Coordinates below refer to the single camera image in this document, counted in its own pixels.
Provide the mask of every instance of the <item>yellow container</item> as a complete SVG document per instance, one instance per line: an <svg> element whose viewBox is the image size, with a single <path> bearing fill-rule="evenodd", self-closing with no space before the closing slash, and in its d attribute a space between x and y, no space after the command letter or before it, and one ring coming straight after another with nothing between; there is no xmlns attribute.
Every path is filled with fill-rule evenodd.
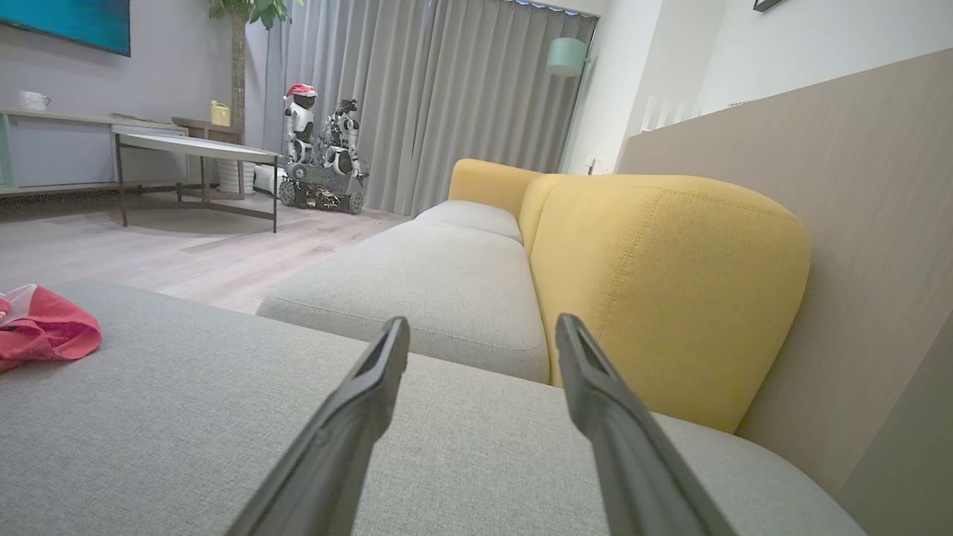
<svg viewBox="0 0 953 536"><path fill-rule="evenodd" d="M217 100L212 101L212 124L231 127L232 109Z"/></svg>

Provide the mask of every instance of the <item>gray sofa cushion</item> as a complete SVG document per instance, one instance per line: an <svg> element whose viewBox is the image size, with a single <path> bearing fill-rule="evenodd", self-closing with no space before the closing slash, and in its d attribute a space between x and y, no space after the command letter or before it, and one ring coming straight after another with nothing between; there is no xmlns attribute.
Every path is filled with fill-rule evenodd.
<svg viewBox="0 0 953 536"><path fill-rule="evenodd" d="M523 243L517 219L499 207L451 199L420 213L417 221L431 221L495 233Z"/></svg>
<svg viewBox="0 0 953 536"><path fill-rule="evenodd" d="M404 316L414 352L549 381L526 252L491 233L403 223L285 279L257 314L360 340Z"/></svg>
<svg viewBox="0 0 953 536"><path fill-rule="evenodd" d="M2 532L220 536L365 344L105 284L83 360L0 375ZM742 535L862 534L791 464L658 416ZM354 534L606 534L562 391L411 356Z"/></svg>

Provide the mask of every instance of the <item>metal table leg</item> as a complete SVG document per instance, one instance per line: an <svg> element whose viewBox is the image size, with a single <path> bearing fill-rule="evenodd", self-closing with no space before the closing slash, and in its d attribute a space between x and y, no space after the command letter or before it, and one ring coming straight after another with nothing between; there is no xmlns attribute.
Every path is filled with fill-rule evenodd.
<svg viewBox="0 0 953 536"><path fill-rule="evenodd" d="M122 226L129 227L129 221L126 218L126 187L122 178L122 153L119 149L119 134L115 135L116 148L116 178L119 179L119 212L122 213Z"/></svg>
<svg viewBox="0 0 953 536"><path fill-rule="evenodd" d="M202 181L202 202L208 207L212 202L209 200L209 184L205 181L205 156L198 158L198 168L198 176Z"/></svg>
<svg viewBox="0 0 953 536"><path fill-rule="evenodd" d="M274 186L272 188L272 233L278 232L278 159L274 160Z"/></svg>
<svg viewBox="0 0 953 536"><path fill-rule="evenodd" d="M238 196L245 198L245 164L248 162L237 161L238 164Z"/></svg>

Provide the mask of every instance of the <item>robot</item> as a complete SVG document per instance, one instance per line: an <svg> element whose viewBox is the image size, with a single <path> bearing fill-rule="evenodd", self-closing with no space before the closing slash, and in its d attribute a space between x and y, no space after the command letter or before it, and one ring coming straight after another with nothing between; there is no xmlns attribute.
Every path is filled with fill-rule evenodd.
<svg viewBox="0 0 953 536"><path fill-rule="evenodd" d="M357 157L357 100L340 101L315 136L316 96L314 88L304 84L293 85L285 95L288 178L278 186L278 199L287 206L358 214L369 173Z"/></svg>

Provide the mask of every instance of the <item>television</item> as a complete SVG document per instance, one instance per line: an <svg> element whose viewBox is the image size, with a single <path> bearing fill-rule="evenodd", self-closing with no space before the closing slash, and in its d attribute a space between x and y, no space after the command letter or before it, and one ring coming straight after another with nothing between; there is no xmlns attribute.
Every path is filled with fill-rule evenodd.
<svg viewBox="0 0 953 536"><path fill-rule="evenodd" d="M129 0L0 0L0 23L132 55Z"/></svg>

